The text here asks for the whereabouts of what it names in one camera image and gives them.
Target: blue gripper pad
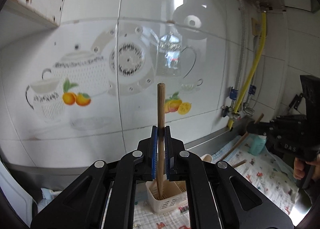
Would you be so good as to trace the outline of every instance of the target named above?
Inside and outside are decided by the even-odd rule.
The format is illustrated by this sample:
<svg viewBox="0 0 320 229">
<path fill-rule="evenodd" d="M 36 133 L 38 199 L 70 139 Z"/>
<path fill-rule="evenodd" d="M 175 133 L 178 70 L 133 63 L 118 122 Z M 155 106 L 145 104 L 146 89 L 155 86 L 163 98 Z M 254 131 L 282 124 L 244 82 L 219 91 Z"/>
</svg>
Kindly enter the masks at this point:
<svg viewBox="0 0 320 229">
<path fill-rule="evenodd" d="M 155 136 L 153 138 L 153 151 L 152 151 L 152 179 L 156 179 L 156 168 L 157 168 L 157 149 L 158 149 L 158 127 L 156 127 Z"/>
<path fill-rule="evenodd" d="M 167 174 L 167 180 L 170 177 L 170 159 L 168 152 L 168 134 L 167 129 L 164 129 L 164 155 L 165 155 L 165 173 Z"/>
</svg>

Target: wooden stick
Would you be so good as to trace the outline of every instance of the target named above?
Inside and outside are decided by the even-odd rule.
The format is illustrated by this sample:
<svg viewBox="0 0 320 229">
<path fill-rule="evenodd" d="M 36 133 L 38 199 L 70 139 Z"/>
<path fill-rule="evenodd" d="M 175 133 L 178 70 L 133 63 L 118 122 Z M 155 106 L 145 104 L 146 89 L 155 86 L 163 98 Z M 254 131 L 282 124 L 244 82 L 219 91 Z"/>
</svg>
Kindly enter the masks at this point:
<svg viewBox="0 0 320 229">
<path fill-rule="evenodd" d="M 164 166 L 164 100 L 165 84 L 158 83 L 158 164 L 156 181 L 159 200 L 162 200 L 163 193 L 163 166 Z"/>
<path fill-rule="evenodd" d="M 260 122 L 263 118 L 264 114 L 262 113 L 260 115 L 260 117 L 254 122 L 255 124 L 257 124 L 258 122 Z M 237 148 L 244 140 L 246 137 L 249 136 L 249 133 L 246 132 L 239 140 L 238 142 L 226 153 L 224 154 L 217 162 L 224 160 L 227 156 L 229 156 L 229 154 L 234 151 L 235 148 Z"/>
<path fill-rule="evenodd" d="M 241 166 L 242 164 L 244 164 L 244 163 L 246 163 L 246 162 L 247 162 L 247 160 L 242 160 L 242 161 L 240 161 L 239 163 L 234 164 L 232 167 L 233 167 L 233 168 L 237 168 L 237 167 Z"/>
</svg>

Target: person's hand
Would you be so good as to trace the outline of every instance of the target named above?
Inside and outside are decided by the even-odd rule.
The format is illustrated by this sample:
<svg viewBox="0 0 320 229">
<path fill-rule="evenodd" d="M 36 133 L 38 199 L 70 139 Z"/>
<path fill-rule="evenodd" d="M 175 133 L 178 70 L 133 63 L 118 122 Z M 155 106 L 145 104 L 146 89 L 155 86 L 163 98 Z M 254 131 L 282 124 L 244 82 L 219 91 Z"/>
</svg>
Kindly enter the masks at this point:
<svg viewBox="0 0 320 229">
<path fill-rule="evenodd" d="M 295 158 L 293 176 L 298 180 L 303 179 L 304 176 L 306 175 L 305 172 L 303 171 L 305 163 L 308 165 L 316 166 L 315 172 L 311 177 L 311 179 L 316 182 L 318 179 L 320 179 L 320 154 L 317 156 L 317 159 L 315 161 L 311 161 L 311 162 L 308 162 L 308 161 L 304 162 L 304 161 L 301 161 L 300 159 Z"/>
</svg>

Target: beige plastic basket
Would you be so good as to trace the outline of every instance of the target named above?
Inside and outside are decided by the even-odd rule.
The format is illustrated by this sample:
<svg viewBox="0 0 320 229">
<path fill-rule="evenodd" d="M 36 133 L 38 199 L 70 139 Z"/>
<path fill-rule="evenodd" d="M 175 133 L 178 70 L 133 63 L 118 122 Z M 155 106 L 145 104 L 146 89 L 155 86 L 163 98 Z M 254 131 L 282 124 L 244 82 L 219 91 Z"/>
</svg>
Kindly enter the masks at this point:
<svg viewBox="0 0 320 229">
<path fill-rule="evenodd" d="M 184 181 L 172 182 L 166 179 L 166 175 L 164 175 L 163 180 L 163 200 L 157 200 L 156 182 L 146 182 L 148 202 L 155 214 L 169 212 L 188 202 L 186 183 Z"/>
</svg>

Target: yellow gas hose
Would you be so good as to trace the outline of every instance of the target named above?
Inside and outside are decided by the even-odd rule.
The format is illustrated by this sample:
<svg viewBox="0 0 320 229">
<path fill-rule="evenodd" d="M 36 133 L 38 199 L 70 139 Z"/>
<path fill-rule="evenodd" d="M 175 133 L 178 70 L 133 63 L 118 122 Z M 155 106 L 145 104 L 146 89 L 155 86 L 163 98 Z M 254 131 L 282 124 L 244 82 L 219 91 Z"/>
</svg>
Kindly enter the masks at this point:
<svg viewBox="0 0 320 229">
<path fill-rule="evenodd" d="M 245 96 L 245 93 L 250 85 L 250 82 L 251 82 L 251 79 L 254 75 L 254 72 L 256 71 L 257 69 L 257 66 L 258 66 L 258 63 L 260 61 L 260 58 L 261 58 L 261 55 L 262 55 L 262 52 L 263 52 L 263 48 L 264 48 L 264 45 L 266 43 L 266 35 L 267 35 L 267 13 L 264 11 L 261 13 L 261 18 L 262 18 L 262 22 L 261 22 L 261 25 L 262 25 L 262 30 L 261 30 L 261 38 L 260 38 L 260 43 L 259 43 L 259 48 L 258 48 L 258 51 L 257 51 L 257 54 L 253 60 L 253 63 L 252 63 L 252 67 L 250 69 L 250 72 L 249 72 L 249 75 L 247 76 L 247 79 L 244 83 L 244 85 L 242 86 L 242 89 L 241 89 L 241 92 L 237 98 L 237 101 L 236 101 L 236 106 L 235 106 L 235 109 L 234 109 L 234 112 L 237 113 L 238 112 L 238 109 L 243 101 L 243 98 Z M 232 128 L 232 125 L 233 125 L 233 120 L 232 119 L 229 119 L 228 121 L 228 128 L 231 129 Z"/>
</svg>

